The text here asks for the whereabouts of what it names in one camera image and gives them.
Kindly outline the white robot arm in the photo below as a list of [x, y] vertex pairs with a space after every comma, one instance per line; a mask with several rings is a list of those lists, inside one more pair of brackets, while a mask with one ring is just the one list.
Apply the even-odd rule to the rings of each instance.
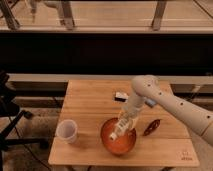
[[132, 93], [124, 106], [129, 116], [136, 117], [144, 99], [151, 99], [213, 146], [213, 112], [163, 91], [153, 75], [136, 76], [131, 86]]

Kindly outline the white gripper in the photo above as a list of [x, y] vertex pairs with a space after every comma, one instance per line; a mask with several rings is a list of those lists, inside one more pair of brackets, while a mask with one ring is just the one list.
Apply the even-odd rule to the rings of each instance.
[[127, 99], [127, 102], [124, 106], [124, 110], [129, 117], [137, 117], [144, 103], [144, 97], [139, 96], [137, 94], [131, 94]]

